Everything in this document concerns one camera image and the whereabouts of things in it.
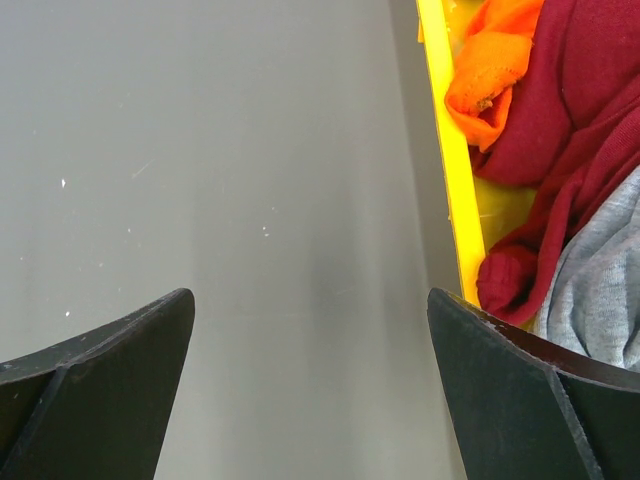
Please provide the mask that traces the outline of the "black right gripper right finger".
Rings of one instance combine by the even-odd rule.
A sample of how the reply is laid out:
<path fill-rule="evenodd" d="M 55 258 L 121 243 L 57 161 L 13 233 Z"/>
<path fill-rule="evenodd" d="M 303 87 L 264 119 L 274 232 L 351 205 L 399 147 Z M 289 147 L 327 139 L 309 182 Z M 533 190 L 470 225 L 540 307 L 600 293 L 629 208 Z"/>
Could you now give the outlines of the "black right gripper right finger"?
<path fill-rule="evenodd" d="M 636 479 L 639 375 L 430 290 L 427 316 L 470 479 Z"/>

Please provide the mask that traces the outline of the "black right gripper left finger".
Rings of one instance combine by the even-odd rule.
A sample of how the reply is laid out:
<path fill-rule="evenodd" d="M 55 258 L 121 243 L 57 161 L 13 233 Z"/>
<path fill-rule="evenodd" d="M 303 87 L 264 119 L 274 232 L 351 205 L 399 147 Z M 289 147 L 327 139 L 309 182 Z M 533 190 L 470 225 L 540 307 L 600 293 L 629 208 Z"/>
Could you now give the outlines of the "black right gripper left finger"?
<path fill-rule="evenodd" d="M 194 320 L 181 288 L 2 363 L 2 478 L 153 478 Z"/>

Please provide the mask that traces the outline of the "light grey t shirt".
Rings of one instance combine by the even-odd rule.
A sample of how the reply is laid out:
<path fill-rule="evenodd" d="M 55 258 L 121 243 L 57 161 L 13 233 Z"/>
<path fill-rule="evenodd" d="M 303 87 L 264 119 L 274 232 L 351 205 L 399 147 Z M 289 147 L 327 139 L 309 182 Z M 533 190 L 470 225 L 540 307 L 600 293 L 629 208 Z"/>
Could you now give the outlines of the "light grey t shirt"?
<path fill-rule="evenodd" d="M 562 251 L 532 333 L 619 368 L 639 370 L 639 171 Z"/>

